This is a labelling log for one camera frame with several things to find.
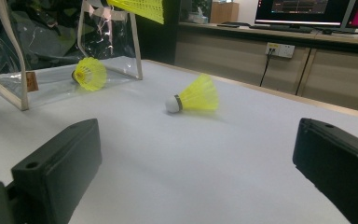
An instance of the shuttlecock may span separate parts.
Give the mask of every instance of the shuttlecock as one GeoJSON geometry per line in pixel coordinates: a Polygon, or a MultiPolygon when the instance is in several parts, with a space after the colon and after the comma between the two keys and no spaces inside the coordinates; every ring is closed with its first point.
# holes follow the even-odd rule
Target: shuttlecock
{"type": "Polygon", "coordinates": [[[162,0],[107,0],[108,5],[120,7],[149,20],[164,23],[162,0]]]}
{"type": "Polygon", "coordinates": [[[77,64],[72,78],[87,91],[97,91],[106,82],[106,68],[97,59],[84,58],[77,64]]]}
{"type": "Polygon", "coordinates": [[[179,95],[168,98],[165,106],[171,113],[183,109],[215,110],[219,106],[219,98],[212,79],[208,75],[201,74],[179,95]]]}

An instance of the clear plastic bag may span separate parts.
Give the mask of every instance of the clear plastic bag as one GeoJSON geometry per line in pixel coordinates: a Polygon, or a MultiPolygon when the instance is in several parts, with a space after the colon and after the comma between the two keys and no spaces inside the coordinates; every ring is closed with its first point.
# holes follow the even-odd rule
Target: clear plastic bag
{"type": "Polygon", "coordinates": [[[71,74],[85,57],[103,62],[105,88],[143,78],[133,14],[87,1],[5,2],[0,1],[0,93],[19,109],[83,94],[71,74]],[[25,71],[35,72],[38,91],[28,92],[25,71]]]}

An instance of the power socket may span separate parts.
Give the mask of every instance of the power socket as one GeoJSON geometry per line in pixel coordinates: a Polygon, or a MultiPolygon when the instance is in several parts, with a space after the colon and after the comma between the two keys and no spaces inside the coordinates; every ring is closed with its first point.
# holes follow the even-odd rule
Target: power socket
{"type": "Polygon", "coordinates": [[[278,56],[279,54],[279,48],[280,48],[280,44],[275,44],[275,43],[267,43],[267,49],[266,49],[266,54],[270,54],[269,50],[270,49],[274,49],[271,53],[271,55],[275,55],[278,56]]]}
{"type": "Polygon", "coordinates": [[[292,58],[293,53],[295,52],[295,46],[293,45],[282,45],[276,43],[267,43],[266,54],[269,54],[269,50],[274,49],[271,55],[283,57],[283,58],[292,58]]]}

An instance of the desk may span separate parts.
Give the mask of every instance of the desk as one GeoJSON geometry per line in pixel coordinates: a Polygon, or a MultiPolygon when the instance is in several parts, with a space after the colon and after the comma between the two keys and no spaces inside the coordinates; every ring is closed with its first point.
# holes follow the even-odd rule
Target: desk
{"type": "Polygon", "coordinates": [[[292,155],[301,118],[358,136],[358,111],[217,77],[219,110],[168,114],[166,98],[196,76],[150,61],[143,71],[24,112],[0,97],[0,180],[62,129],[96,118],[103,164],[72,224],[348,223],[292,155]]]}
{"type": "Polygon", "coordinates": [[[358,37],[345,36],[182,22],[175,65],[358,110],[358,37]],[[296,48],[264,75],[268,42],[296,48]]]}

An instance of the table surface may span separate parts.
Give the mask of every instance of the table surface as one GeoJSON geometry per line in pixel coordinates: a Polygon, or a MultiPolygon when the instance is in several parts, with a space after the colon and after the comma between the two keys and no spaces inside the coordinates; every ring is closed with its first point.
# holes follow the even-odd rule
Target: table surface
{"type": "Polygon", "coordinates": [[[142,64],[144,80],[24,112],[0,97],[0,181],[67,126],[96,118],[103,164],[70,223],[348,223],[292,155],[301,118],[358,136],[358,112],[216,78],[216,112],[169,114],[166,98],[195,74],[142,64]]]}
{"type": "Polygon", "coordinates": [[[314,31],[310,34],[303,34],[303,33],[296,33],[296,32],[281,32],[281,31],[273,31],[273,30],[250,29],[247,26],[240,26],[238,28],[229,28],[229,27],[217,26],[216,23],[197,24],[197,23],[190,23],[190,22],[180,22],[180,25],[206,28],[206,29],[227,30],[230,32],[242,32],[242,33],[261,34],[261,35],[278,35],[278,36],[295,37],[300,39],[324,40],[324,41],[330,41],[335,43],[358,44],[358,35],[335,34],[335,33],[331,35],[323,35],[321,31],[314,31]]]}

